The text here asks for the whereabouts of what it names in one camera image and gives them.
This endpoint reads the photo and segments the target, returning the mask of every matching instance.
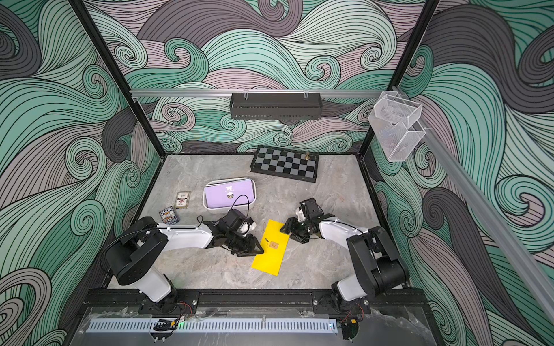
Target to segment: black and gray chessboard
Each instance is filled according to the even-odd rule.
[[[258,146],[250,171],[315,183],[319,156],[295,150]]]

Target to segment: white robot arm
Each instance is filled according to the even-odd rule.
[[[158,224],[147,216],[107,247],[106,259],[120,285],[133,285],[157,303],[172,289],[167,278],[152,266],[161,252],[220,246],[238,257],[263,254],[258,239],[250,234],[255,227],[252,218],[235,209],[215,222],[192,226]]]
[[[408,280],[406,265],[383,228],[352,226],[324,214],[313,198],[300,202],[296,215],[287,220],[281,232],[300,243],[316,235],[350,252],[355,274],[332,285],[339,305],[361,297],[372,298]],[[263,254],[258,239],[250,233],[255,226],[251,218],[235,209],[215,222],[194,226],[158,224],[145,217],[107,247],[106,259],[120,285],[133,285],[157,303],[172,291],[168,279],[152,266],[161,252],[220,246],[238,257]],[[383,255],[377,259],[375,253]]]
[[[350,252],[355,274],[332,285],[339,305],[361,297],[373,298],[408,281],[407,267],[384,228],[368,229],[341,221],[325,214],[314,198],[300,202],[296,216],[286,221],[281,232],[302,244],[316,235]]]

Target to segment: yellow envelope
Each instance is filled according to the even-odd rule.
[[[277,276],[283,256],[285,256],[286,244],[289,242],[289,235],[279,230],[284,224],[269,220],[265,228],[264,236],[260,239],[262,255],[256,255],[252,268]]]

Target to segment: wall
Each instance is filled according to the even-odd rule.
[[[0,343],[63,342],[158,162],[69,3],[0,1]]]
[[[132,88],[384,90],[424,0],[85,3]],[[170,152],[357,152],[375,100],[328,99],[323,119],[284,123],[232,120],[225,98],[141,102]]]
[[[401,88],[554,278],[554,3],[480,0],[436,13]],[[448,344],[553,345],[554,326],[426,144],[368,162],[412,283]]]

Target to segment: transparent acrylic box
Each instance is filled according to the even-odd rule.
[[[405,161],[425,135],[425,130],[413,128],[416,123],[422,128],[421,110],[421,104],[399,97],[396,91],[381,93],[368,120],[389,162]]]

